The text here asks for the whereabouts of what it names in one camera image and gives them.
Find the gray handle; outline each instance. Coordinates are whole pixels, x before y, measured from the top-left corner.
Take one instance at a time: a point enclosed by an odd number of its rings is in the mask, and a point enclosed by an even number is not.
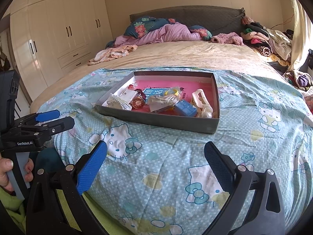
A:
[[[21,170],[21,174],[22,174],[22,176],[24,178],[25,185],[26,185],[27,188],[30,188],[29,182],[25,181],[25,175],[27,174],[27,171],[25,170],[25,165],[28,162],[29,152],[16,153],[16,158],[18,160],[18,166],[19,166],[19,168]],[[13,175],[13,172],[12,171],[8,171],[7,172],[7,176],[8,176],[9,181],[11,182],[11,184],[12,184],[12,186],[14,188],[14,191],[15,191],[15,194],[16,194],[17,198],[20,199],[20,200],[24,200],[24,196],[23,196],[20,188],[18,187],[16,179],[15,179],[15,177]]]

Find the dark gray headboard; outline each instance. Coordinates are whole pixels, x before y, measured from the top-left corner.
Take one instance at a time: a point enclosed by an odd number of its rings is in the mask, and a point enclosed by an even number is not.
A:
[[[207,5],[177,6],[131,14],[130,22],[142,16],[174,18],[186,26],[203,26],[212,35],[231,32],[240,35],[243,31],[241,19],[245,16],[245,10]]]

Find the bolt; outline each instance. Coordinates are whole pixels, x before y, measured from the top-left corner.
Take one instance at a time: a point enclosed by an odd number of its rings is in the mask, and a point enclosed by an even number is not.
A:
[[[267,173],[270,174],[270,175],[274,175],[274,171],[272,169],[268,169]]]
[[[37,174],[38,175],[41,175],[41,174],[43,174],[44,173],[44,169],[39,169],[38,171],[37,171]]]
[[[243,165],[238,165],[238,170],[240,171],[246,171],[246,167]]]
[[[74,169],[74,165],[73,165],[73,164],[69,164],[69,165],[67,165],[67,166],[65,167],[65,169],[66,169],[67,171],[72,171],[72,170]]]

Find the blue polka dot sheet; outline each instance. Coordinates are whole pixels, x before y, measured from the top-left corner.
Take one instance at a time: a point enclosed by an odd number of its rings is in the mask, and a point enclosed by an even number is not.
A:
[[[133,71],[213,72],[220,122],[214,135],[124,122],[97,113],[95,102]],[[75,127],[52,139],[63,162],[76,163],[99,140],[108,154],[88,193],[114,219],[139,235],[202,234],[229,194],[204,158],[212,141],[222,154],[251,171],[275,171],[286,230],[312,198],[313,116],[302,95],[277,80],[196,68],[96,70],[43,104]],[[253,192],[234,225],[241,225]]]

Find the hand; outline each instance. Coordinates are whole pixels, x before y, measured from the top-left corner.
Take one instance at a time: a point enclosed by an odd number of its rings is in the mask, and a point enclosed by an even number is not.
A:
[[[10,159],[2,158],[0,155],[0,186],[6,191],[13,192],[14,188],[9,181],[6,172],[12,170],[13,162]],[[34,163],[32,159],[28,159],[28,163],[25,165],[25,170],[27,174],[25,175],[25,181],[30,182],[33,180],[32,170],[34,168]]]

